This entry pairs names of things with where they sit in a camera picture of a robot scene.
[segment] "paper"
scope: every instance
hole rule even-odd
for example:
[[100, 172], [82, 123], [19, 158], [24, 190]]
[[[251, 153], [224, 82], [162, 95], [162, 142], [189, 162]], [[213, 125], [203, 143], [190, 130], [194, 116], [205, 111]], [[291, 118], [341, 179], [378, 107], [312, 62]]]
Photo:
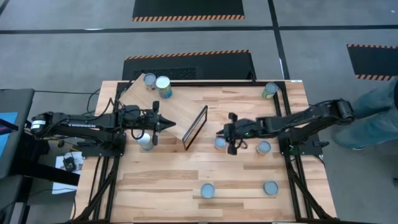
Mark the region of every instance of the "paper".
[[[83, 161], [84, 161], [81, 156], [81, 152], [68, 152], [64, 156], [57, 156], [57, 160], [55, 161], [55, 168], [65, 170], [65, 167], [63, 165], [63, 159], [64, 158], [67, 159], [71, 156], [73, 156], [73, 158], [75, 159], [75, 164], [76, 164], [76, 171], [73, 171], [73, 173], [80, 175], [81, 167], [83, 166]], [[77, 190], [77, 186], [72, 186], [72, 185], [68, 185], [68, 184], [60, 184], [60, 183], [54, 182], [52, 185], [52, 194], [63, 194], [63, 193], [73, 191], [73, 190], [68, 190], [68, 189], [64, 189], [64, 188]]]

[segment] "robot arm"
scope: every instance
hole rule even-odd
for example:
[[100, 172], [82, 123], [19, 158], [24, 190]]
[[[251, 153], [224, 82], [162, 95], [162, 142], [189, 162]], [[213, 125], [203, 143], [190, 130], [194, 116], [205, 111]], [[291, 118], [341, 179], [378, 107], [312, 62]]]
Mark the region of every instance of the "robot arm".
[[124, 148], [125, 138], [122, 135], [125, 129], [140, 129], [142, 133], [138, 137], [133, 136], [135, 139], [140, 139], [145, 130], [152, 130], [152, 142], [157, 145], [157, 134], [175, 126], [175, 123], [157, 114], [158, 101], [152, 107], [151, 110], [140, 110], [135, 105], [122, 106], [116, 112], [99, 116], [46, 112], [32, 118], [30, 131], [37, 139], [56, 135], [86, 139], [85, 142], [79, 142], [78, 146], [90, 147], [92, 154], [97, 156], [104, 153], [95, 153], [95, 148], [97, 151]]
[[[351, 105], [345, 100], [330, 100], [310, 106], [305, 111], [285, 117], [261, 117], [255, 121], [240, 119], [234, 113], [229, 114], [232, 123], [224, 125], [224, 130], [217, 133], [218, 137], [229, 143], [228, 154], [236, 155], [243, 139], [274, 138], [288, 130], [291, 144], [299, 144], [309, 136], [333, 124], [350, 124], [354, 121]], [[307, 124], [302, 128], [296, 126]]]

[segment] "white can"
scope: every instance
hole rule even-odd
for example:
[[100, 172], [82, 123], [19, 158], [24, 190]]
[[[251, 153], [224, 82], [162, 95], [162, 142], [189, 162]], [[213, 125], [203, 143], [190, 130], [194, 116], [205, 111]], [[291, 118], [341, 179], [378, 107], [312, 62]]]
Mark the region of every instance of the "white can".
[[144, 133], [142, 138], [138, 139], [137, 142], [145, 151], [151, 151], [154, 148], [154, 144], [150, 140], [150, 135], [147, 133]]
[[166, 76], [156, 79], [156, 87], [159, 90], [160, 97], [163, 99], [170, 98], [173, 95], [170, 79]]

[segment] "jeans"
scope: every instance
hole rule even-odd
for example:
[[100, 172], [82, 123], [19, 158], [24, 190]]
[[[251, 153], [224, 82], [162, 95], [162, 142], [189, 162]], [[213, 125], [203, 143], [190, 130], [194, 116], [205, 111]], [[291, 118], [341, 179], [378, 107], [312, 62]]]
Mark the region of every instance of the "jeans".
[[398, 110], [394, 104], [397, 80], [360, 96], [352, 107], [356, 121], [333, 133], [332, 139], [350, 149], [398, 139]]

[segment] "wooden board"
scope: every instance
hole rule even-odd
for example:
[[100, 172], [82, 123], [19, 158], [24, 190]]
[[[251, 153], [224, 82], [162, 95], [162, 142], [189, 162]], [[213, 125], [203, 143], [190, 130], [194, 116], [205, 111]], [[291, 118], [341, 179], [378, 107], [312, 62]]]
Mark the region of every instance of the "wooden board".
[[[116, 82], [104, 82], [97, 112], [114, 96]], [[303, 83], [287, 82], [292, 112], [308, 107]], [[275, 115], [273, 101], [261, 98], [261, 87], [175, 87], [194, 102], [208, 105], [208, 122], [187, 152], [174, 150], [178, 144], [166, 141], [152, 152], [144, 152], [128, 136], [121, 158], [111, 222], [273, 222], [295, 220], [285, 162], [276, 139], [269, 139], [271, 153], [259, 157], [255, 146], [237, 156], [213, 147], [215, 132], [228, 122], [228, 112], [239, 118]], [[307, 185], [315, 199], [330, 215], [336, 215], [324, 166], [313, 156], [302, 156]], [[76, 193], [76, 213], [88, 203], [96, 158], [89, 158]], [[262, 191], [267, 180], [279, 185], [278, 196]], [[200, 187], [212, 183], [213, 199], [200, 197]], [[304, 216], [301, 194], [300, 207]], [[101, 206], [104, 215], [105, 204]]]
[[152, 109], [154, 101], [160, 102], [159, 114], [164, 118], [176, 122], [176, 125], [164, 132], [170, 133], [182, 140], [204, 105], [193, 102], [187, 93], [172, 89], [173, 95], [169, 99], [162, 99], [156, 90], [148, 90], [144, 84], [144, 74], [131, 85], [120, 98], [125, 105], [137, 105], [140, 109]]

